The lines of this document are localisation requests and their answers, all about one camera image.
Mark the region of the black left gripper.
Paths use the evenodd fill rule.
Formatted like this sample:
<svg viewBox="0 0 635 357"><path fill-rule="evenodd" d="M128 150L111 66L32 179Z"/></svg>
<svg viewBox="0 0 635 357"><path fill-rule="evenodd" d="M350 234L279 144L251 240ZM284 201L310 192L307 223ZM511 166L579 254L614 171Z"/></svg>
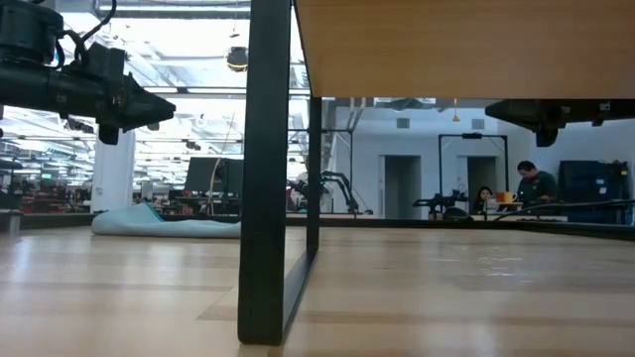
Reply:
<svg viewBox="0 0 635 357"><path fill-rule="evenodd" d="M103 104L96 116L98 139L105 145L116 145L119 134L127 125L126 110L129 99L137 106L156 109L131 117L129 129L146 127L159 131L161 122L174 118L176 106L167 99L144 89L132 73L106 75L101 78Z"/></svg>

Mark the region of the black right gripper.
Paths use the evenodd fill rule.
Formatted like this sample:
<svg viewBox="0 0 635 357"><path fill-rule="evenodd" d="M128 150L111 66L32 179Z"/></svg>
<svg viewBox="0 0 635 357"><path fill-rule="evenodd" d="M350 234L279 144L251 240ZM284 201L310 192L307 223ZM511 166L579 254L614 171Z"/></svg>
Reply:
<svg viewBox="0 0 635 357"><path fill-rule="evenodd" d="M537 129L534 117L519 115L532 114L536 105ZM535 131L538 147L552 146L565 128L572 107L557 100L547 99L505 99L488 105L485 114L506 123Z"/></svg>

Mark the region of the white pillar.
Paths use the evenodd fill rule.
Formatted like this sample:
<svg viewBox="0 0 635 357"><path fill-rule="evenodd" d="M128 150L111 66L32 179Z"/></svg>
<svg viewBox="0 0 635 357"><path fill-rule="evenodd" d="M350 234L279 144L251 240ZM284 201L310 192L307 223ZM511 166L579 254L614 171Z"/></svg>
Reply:
<svg viewBox="0 0 635 357"><path fill-rule="evenodd" d="M95 143L90 211L107 211L132 204L136 137L120 133L117 145Z"/></svg>

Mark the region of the person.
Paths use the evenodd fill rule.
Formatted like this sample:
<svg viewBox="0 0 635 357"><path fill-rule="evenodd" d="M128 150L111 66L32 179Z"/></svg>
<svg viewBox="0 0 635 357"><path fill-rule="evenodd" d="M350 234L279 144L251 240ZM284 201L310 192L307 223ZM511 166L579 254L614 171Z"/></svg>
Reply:
<svg viewBox="0 0 635 357"><path fill-rule="evenodd" d="M482 186L473 203L473 212L484 215L498 209L498 202L494 192L488 186Z"/></svg>
<svg viewBox="0 0 635 357"><path fill-rule="evenodd" d="M522 161L517 165L521 179L517 194L524 203L550 201L558 198L558 184L550 173L540 171L530 161Z"/></svg>

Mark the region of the background dark monitor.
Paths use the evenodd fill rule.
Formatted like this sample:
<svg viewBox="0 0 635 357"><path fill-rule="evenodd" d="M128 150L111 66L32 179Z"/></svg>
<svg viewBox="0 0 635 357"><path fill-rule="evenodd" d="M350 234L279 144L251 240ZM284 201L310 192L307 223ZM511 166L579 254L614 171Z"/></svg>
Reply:
<svg viewBox="0 0 635 357"><path fill-rule="evenodd" d="M240 195L242 185L242 160L203 157L190 159L185 190Z"/></svg>

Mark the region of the light wooden board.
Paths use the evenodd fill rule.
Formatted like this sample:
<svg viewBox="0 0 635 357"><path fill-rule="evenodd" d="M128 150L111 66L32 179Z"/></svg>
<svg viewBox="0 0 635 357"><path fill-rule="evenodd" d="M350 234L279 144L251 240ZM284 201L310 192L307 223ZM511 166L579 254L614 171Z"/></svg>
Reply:
<svg viewBox="0 0 635 357"><path fill-rule="evenodd" d="M251 0L237 333L279 345L319 245L285 265L291 33L311 90L310 179L324 97L635 99L635 0Z"/></svg>

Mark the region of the black ceiling dome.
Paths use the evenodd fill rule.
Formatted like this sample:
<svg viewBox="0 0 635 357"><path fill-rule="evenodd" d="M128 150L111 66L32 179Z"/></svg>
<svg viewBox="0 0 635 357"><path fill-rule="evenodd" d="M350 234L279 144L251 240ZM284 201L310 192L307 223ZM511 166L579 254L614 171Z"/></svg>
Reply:
<svg viewBox="0 0 635 357"><path fill-rule="evenodd" d="M246 72L248 69L248 49L231 47L225 56L228 68L234 72Z"/></svg>

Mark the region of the dark blue cabinet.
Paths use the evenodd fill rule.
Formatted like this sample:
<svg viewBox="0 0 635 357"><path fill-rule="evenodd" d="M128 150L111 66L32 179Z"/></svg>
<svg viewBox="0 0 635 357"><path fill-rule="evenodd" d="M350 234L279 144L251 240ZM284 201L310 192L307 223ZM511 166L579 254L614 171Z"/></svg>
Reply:
<svg viewBox="0 0 635 357"><path fill-rule="evenodd" d="M559 199L564 203L600 202L631 198L626 162L560 161ZM629 205L574 207L563 215L569 222L596 224L630 223Z"/></svg>

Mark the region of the light blue cloth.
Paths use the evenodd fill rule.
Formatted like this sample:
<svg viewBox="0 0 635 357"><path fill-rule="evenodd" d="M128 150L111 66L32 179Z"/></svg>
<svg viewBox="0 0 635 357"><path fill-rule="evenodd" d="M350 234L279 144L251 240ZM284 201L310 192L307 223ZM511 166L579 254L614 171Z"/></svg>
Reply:
<svg viewBox="0 0 635 357"><path fill-rule="evenodd" d="M91 223L94 235L239 239L241 223L186 219L168 221L148 203L108 210Z"/></svg>

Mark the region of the black stand frame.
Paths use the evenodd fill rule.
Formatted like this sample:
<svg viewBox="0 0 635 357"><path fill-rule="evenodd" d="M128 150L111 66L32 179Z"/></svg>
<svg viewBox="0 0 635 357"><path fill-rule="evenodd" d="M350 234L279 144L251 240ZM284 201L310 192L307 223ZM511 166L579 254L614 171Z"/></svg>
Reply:
<svg viewBox="0 0 635 357"><path fill-rule="evenodd" d="M508 144L508 136L507 135L492 135L492 134L482 134L478 132L471 133L462 133L462 134L438 134L437 145L438 145L438 168L439 168L439 194L444 193L444 176L443 176L443 165L444 165L444 144L443 140L445 137L448 138L459 138L461 140L482 140L483 138L500 139L503 143L501 148L504 154L504 178L505 178L505 189L509 190L510 188L510 178L509 178L509 144Z"/></svg>

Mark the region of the black aluminium table frame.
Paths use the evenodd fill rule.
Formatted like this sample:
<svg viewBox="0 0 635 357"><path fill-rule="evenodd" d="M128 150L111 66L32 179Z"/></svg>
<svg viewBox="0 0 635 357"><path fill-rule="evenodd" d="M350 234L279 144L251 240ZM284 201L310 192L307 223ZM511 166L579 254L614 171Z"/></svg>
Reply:
<svg viewBox="0 0 635 357"><path fill-rule="evenodd" d="M95 214L26 214L20 219L21 230L89 226ZM321 218L320 227L338 228L412 228L463 230L517 230L599 239L635 242L635 226L549 221L425 221L375 218Z"/></svg>

